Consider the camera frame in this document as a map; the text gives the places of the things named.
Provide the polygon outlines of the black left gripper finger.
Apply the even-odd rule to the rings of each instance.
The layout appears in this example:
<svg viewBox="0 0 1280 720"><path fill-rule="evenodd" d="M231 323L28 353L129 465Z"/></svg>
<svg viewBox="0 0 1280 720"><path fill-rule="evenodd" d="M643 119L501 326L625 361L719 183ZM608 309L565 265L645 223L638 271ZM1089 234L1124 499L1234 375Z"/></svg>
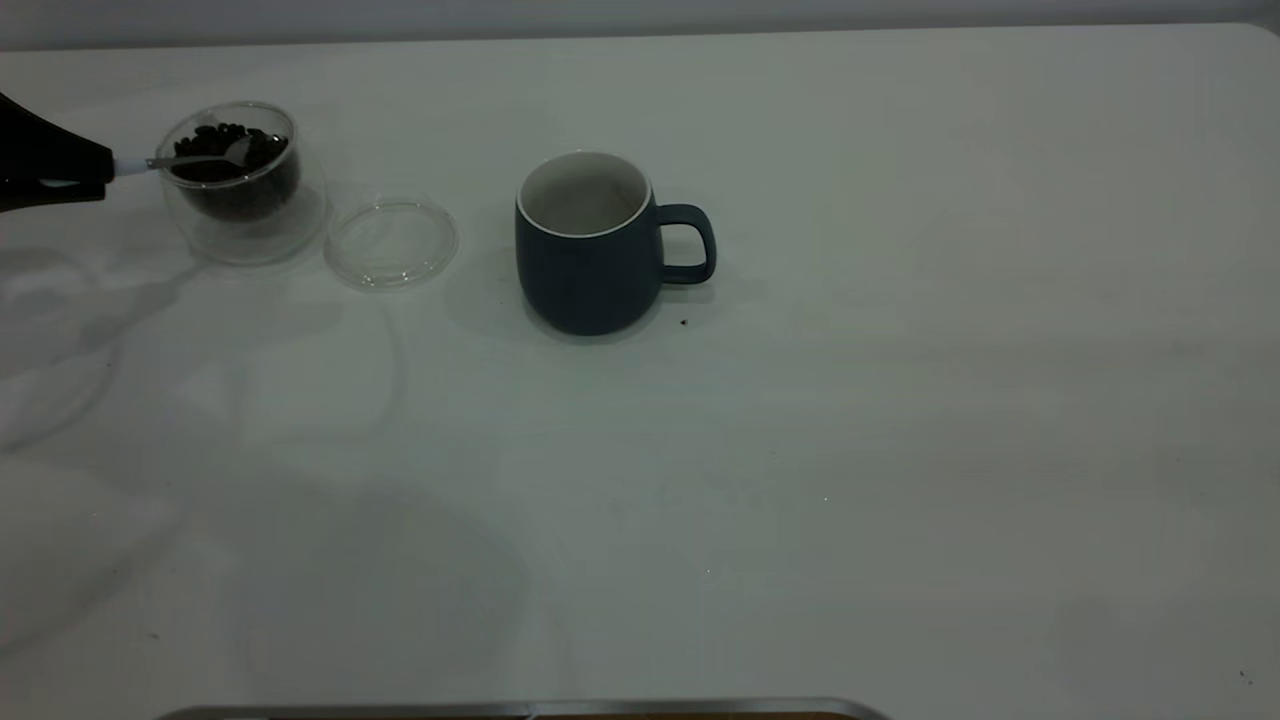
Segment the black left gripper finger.
<svg viewBox="0 0 1280 720"><path fill-rule="evenodd" d="M79 182L3 182L0 213L18 211L63 204L100 202L105 199L102 183Z"/></svg>
<svg viewBox="0 0 1280 720"><path fill-rule="evenodd" d="M109 183L113 151L63 129L1 96L1 177L5 181Z"/></svg>

